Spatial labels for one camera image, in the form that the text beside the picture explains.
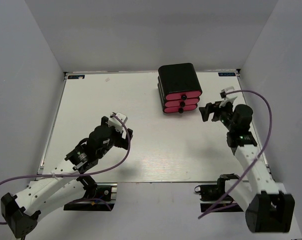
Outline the pink top drawer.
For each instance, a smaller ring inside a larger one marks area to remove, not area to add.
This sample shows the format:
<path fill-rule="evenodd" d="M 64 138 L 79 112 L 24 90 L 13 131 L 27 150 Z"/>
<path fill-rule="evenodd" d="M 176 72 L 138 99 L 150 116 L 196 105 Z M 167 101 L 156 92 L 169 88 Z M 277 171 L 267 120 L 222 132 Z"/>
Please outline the pink top drawer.
<path fill-rule="evenodd" d="M 200 90 L 172 92 L 172 93 L 167 94 L 164 98 L 167 101 L 186 100 L 186 99 L 198 98 L 201 94 L 202 94 L 202 92 Z"/>

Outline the pink drawer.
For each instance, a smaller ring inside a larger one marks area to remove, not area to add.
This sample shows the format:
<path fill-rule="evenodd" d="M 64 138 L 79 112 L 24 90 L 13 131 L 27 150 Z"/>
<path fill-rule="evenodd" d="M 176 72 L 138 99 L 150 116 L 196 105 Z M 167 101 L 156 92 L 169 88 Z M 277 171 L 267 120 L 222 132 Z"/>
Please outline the pink drawer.
<path fill-rule="evenodd" d="M 200 90 L 172 92 L 172 93 L 167 94 L 164 98 L 167 101 L 186 100 L 186 99 L 198 98 L 201 94 L 202 94 L 202 92 Z"/>
<path fill-rule="evenodd" d="M 191 105 L 185 105 L 184 107 L 182 106 L 173 106 L 173 107 L 165 107 L 163 109 L 163 112 L 166 114 L 171 114 L 171 113 L 184 113 L 188 111 L 193 111 L 198 107 L 197 104 L 191 104 Z"/>
<path fill-rule="evenodd" d="M 195 105 L 200 101 L 199 97 L 195 98 L 187 98 L 185 100 L 183 99 L 175 99 L 175 100 L 166 100 L 164 102 L 164 106 L 166 108 L 172 108 L 172 107 L 184 107 L 188 105 Z"/>

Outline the pink bottom drawer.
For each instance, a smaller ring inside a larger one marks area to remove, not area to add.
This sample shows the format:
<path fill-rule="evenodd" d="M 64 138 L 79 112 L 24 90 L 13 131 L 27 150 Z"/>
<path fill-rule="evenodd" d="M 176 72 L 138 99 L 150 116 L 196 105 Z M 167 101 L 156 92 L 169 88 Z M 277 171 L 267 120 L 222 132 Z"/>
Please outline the pink bottom drawer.
<path fill-rule="evenodd" d="M 165 107 L 163 109 L 163 112 L 166 114 L 171 114 L 171 113 L 184 113 L 188 111 L 193 111 L 198 107 L 197 104 L 191 104 L 191 105 L 185 105 L 184 107 L 182 106 L 173 106 L 173 107 Z"/>

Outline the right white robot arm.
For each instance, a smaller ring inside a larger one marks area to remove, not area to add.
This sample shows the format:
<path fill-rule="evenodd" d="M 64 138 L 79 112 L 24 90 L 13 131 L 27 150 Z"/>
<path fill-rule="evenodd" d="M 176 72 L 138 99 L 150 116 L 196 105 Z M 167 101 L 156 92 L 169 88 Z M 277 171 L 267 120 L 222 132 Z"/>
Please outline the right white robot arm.
<path fill-rule="evenodd" d="M 245 222 L 252 233 L 288 233 L 294 214 L 295 200 L 279 188 L 266 164 L 258 158 L 258 144 L 250 132 L 253 110 L 245 105 L 207 103 L 200 107 L 202 120 L 221 122 L 228 130 L 226 142 L 244 170 L 248 182 L 237 182 L 235 173 L 222 174 L 216 183 L 199 185 L 194 190 L 202 202 L 226 201 L 227 204 L 202 206 L 203 213 L 224 210 L 244 211 Z"/>

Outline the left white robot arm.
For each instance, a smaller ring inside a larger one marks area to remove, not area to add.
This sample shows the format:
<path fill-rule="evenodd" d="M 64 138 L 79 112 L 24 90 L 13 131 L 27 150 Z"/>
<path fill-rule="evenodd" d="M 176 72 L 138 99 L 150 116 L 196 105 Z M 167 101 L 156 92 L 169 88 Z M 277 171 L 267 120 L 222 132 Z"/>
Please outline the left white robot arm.
<path fill-rule="evenodd" d="M 127 120 L 120 112 L 102 117 L 101 124 L 49 174 L 16 194 L 1 197 L 1 215 L 15 238 L 24 239 L 55 209 L 73 200 L 96 196 L 97 184 L 88 172 L 112 147 L 130 150 L 133 131 L 126 127 Z"/>

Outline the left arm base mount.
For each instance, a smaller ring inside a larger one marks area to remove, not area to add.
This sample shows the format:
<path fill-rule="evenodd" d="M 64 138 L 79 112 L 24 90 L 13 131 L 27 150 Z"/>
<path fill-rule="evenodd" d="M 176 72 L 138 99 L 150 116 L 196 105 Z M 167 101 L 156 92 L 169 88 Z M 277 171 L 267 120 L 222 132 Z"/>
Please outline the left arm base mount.
<path fill-rule="evenodd" d="M 98 183 L 85 190 L 80 197 L 65 204 L 64 211 L 110 212 L 117 198 L 117 183 Z"/>

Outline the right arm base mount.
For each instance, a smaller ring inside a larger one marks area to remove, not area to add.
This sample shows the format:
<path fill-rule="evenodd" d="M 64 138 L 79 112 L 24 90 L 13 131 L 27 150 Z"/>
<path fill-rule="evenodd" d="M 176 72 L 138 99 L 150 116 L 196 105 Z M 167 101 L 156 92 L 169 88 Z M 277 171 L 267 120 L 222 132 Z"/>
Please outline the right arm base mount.
<path fill-rule="evenodd" d="M 200 211 L 204 213 L 211 205 L 214 204 L 223 194 L 217 184 L 202 184 L 194 188 L 194 193 L 200 196 Z M 230 196 L 227 196 L 215 208 L 221 208 L 217 213 L 241 213 L 243 210 Z"/>

